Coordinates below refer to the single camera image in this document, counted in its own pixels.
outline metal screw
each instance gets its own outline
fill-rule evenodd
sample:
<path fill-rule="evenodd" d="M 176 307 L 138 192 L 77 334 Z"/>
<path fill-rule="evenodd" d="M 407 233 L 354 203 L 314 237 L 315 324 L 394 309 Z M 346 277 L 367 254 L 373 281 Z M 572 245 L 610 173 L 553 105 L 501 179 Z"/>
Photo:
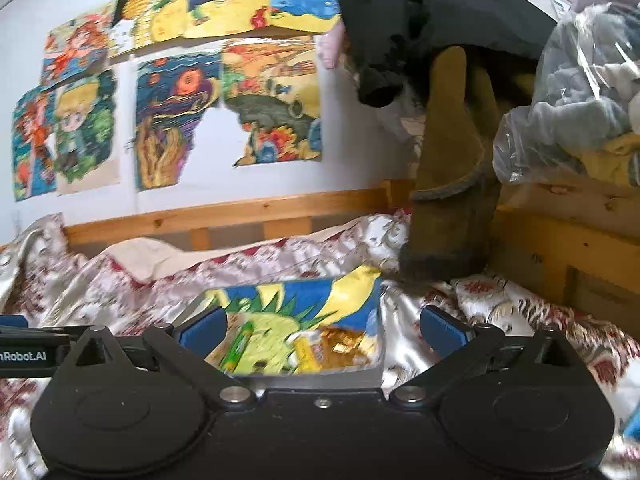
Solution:
<path fill-rule="evenodd" d="M 420 386 L 400 386 L 394 393 L 402 402 L 420 402 L 427 397 L 427 392 Z"/>
<path fill-rule="evenodd" d="M 321 410 L 326 410 L 331 406 L 331 399 L 327 399 L 326 397 L 318 397 L 316 400 L 314 400 L 314 404 Z"/>
<path fill-rule="evenodd" d="M 244 386 L 227 386 L 220 390 L 220 399 L 230 404 L 240 404 L 251 398 L 251 390 Z"/>

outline dark jacket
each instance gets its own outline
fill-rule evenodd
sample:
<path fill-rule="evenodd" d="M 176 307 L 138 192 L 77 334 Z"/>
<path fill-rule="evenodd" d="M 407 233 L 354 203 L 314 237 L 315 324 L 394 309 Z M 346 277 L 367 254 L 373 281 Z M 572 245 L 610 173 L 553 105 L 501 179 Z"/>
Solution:
<path fill-rule="evenodd" d="M 475 46 L 537 61 L 556 22 L 527 0 L 338 0 L 358 70 L 358 97 L 383 107 L 404 76 L 428 93 L 433 56 Z"/>

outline patterned fabric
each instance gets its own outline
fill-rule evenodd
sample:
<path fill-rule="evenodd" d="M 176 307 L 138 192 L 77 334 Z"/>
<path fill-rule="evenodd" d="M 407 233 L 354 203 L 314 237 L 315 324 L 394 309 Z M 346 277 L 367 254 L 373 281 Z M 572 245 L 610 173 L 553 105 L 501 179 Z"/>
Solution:
<path fill-rule="evenodd" d="M 379 267 L 384 327 L 383 390 L 425 371 L 438 358 L 420 338 L 427 304 L 457 319 L 492 322 L 510 335 L 529 335 L 554 323 L 583 357 L 609 399 L 619 425 L 640 400 L 640 346 L 608 322 L 545 303 L 523 288 L 485 274 L 417 290 L 391 279 L 410 218 L 367 216 L 308 237 L 263 242 L 227 254 L 185 253 L 157 240 L 117 244 L 88 260 L 71 254 L 60 216 L 45 217 L 0 259 L 0 311 L 23 314 L 30 326 L 104 324 L 136 335 L 160 320 L 175 320 L 204 290 L 234 285 L 335 277 L 360 265 Z M 31 437 L 31 409 L 47 379 L 0 380 L 0 478 L 32 480 L 46 467 Z M 614 437 L 602 471 L 612 479 L 638 478 L 640 444 Z"/>

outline blue gripper pad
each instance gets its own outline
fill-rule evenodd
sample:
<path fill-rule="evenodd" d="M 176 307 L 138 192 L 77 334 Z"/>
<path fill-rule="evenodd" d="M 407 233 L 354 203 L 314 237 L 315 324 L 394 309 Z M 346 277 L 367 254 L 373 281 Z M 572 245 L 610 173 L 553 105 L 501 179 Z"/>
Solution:
<path fill-rule="evenodd" d="M 224 340 L 226 312 L 219 305 L 210 306 L 174 330 L 180 346 L 203 359 Z"/>
<path fill-rule="evenodd" d="M 436 306 L 420 313 L 420 332 L 425 343 L 442 359 L 461 349 L 475 335 L 474 330 Z"/>
<path fill-rule="evenodd" d="M 29 323 L 24 316 L 0 316 L 0 326 L 12 326 L 14 328 L 28 328 Z"/>
<path fill-rule="evenodd" d="M 636 440 L 640 440 L 640 405 L 636 408 L 631 415 L 631 418 L 626 423 L 625 431 L 623 431 L 622 435 L 627 438 L 634 438 Z"/>

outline white wall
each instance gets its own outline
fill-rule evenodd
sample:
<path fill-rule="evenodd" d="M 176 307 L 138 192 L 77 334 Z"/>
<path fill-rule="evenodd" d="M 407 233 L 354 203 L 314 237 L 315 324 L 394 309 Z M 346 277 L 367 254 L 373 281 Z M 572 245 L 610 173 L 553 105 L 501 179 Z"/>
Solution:
<path fill-rule="evenodd" d="M 15 203 L 11 176 L 10 127 L 16 101 L 38 84 L 47 32 L 108 0 L 0 0 L 0 244 L 44 214 L 62 211 L 67 224 L 127 216 L 137 212 L 268 196 L 328 190 L 358 189 L 384 178 L 404 176 L 402 147 L 380 130 L 361 106 L 343 72 L 321 70 L 324 154 L 322 162 L 284 162 L 233 168 L 246 135 L 227 110 L 210 110 L 196 131 L 191 153 L 178 186 L 136 193 L 132 153 L 125 144 L 134 135 L 135 66 L 140 59 L 114 65 L 118 78 L 116 137 L 122 182 L 80 194 L 55 193 Z M 530 0 L 551 13 L 549 0 Z M 157 56 L 163 47 L 149 54 Z M 176 47 L 170 53 L 183 52 Z"/>

